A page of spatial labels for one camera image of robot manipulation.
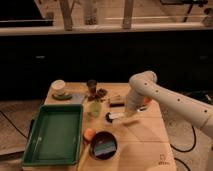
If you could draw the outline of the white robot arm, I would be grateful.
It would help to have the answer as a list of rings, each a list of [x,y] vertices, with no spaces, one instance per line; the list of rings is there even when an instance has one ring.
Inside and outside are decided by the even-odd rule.
[[[163,88],[157,84],[153,71],[135,74],[129,79],[130,91],[126,96],[128,116],[137,112],[144,97],[149,97],[174,110],[205,135],[213,139],[213,105]]]

